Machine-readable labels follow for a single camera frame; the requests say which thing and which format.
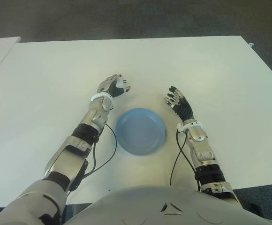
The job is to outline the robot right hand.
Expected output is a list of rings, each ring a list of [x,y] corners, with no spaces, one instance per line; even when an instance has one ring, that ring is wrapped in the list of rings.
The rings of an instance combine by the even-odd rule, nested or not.
[[[164,101],[178,115],[182,122],[194,119],[194,114],[189,102],[176,87],[170,86],[169,93],[164,97]]]

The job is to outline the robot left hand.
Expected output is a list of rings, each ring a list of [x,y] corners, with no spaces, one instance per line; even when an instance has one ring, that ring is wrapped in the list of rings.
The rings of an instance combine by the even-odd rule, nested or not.
[[[126,86],[127,80],[121,74],[108,76],[100,83],[97,93],[105,92],[112,97],[118,97],[131,90],[130,86]]]

